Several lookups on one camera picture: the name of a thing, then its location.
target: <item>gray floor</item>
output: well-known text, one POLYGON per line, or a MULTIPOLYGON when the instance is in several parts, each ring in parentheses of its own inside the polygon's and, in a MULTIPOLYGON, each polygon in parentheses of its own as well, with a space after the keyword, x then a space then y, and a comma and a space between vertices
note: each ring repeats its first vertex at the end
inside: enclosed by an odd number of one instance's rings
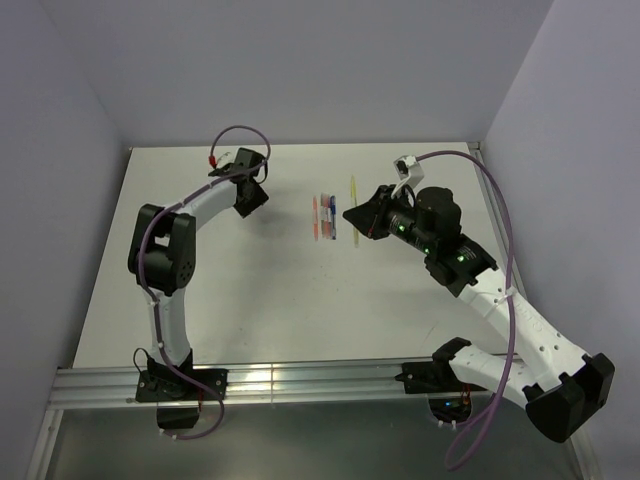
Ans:
POLYGON ((217 433, 189 442, 160 437, 152 409, 68 411, 47 478, 581 478, 569 444, 545 439, 510 404, 480 453, 449 474, 443 458, 452 439, 422 398, 231 406, 217 433))

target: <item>blue pen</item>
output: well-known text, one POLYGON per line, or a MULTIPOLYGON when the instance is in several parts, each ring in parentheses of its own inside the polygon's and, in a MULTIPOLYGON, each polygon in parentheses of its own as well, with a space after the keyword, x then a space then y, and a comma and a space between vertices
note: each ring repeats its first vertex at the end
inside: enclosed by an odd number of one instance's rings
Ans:
POLYGON ((331 239, 336 239, 336 196, 331 195, 329 199, 329 208, 331 209, 331 239))

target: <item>white table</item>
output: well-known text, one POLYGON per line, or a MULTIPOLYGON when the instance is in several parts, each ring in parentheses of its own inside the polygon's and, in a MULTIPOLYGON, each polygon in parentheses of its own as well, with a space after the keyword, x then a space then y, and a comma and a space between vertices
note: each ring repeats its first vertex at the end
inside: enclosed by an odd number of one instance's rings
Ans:
MULTIPOLYGON (((274 146, 264 185, 270 200, 244 220, 227 210, 198 232, 186 295, 195 363, 428 356, 455 336, 504 352, 504 341, 429 276, 420 252, 392 237, 361 237, 356 249, 341 217, 352 174, 363 202, 378 185, 397 182, 393 160, 441 149, 468 152, 464 143, 274 146), (313 238, 312 198, 321 192, 337 198, 336 241, 313 238)), ((136 215, 209 180, 207 157, 207 147, 133 150, 75 368, 131 366, 133 350, 149 347, 148 306, 127 270, 136 215)), ((502 264, 473 165, 442 157, 423 167, 420 187, 451 188, 463 231, 502 264)))

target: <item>yellow pen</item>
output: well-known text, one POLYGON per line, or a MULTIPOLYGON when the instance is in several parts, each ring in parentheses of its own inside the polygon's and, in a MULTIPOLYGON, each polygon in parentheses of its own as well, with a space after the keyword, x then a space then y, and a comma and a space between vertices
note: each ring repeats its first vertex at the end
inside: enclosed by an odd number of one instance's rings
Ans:
MULTIPOLYGON (((358 199, 356 198, 356 177, 351 175, 351 208, 355 208, 358 206, 358 199)), ((359 237, 358 237, 358 229, 353 227, 353 246, 358 248, 359 245, 359 237)))

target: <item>wall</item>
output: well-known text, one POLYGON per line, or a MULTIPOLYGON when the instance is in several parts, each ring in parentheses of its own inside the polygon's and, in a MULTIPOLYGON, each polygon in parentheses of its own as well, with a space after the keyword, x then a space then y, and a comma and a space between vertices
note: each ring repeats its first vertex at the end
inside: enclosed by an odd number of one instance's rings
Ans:
POLYGON ((22 478, 82 325, 125 157, 42 10, 0 4, 2 478, 22 478))
POLYGON ((616 364, 589 423, 607 478, 637 478, 640 3, 556 0, 486 139, 527 292, 616 364))
POLYGON ((129 145, 480 140, 551 0, 42 0, 129 145), (230 137, 229 142, 253 137, 230 137))

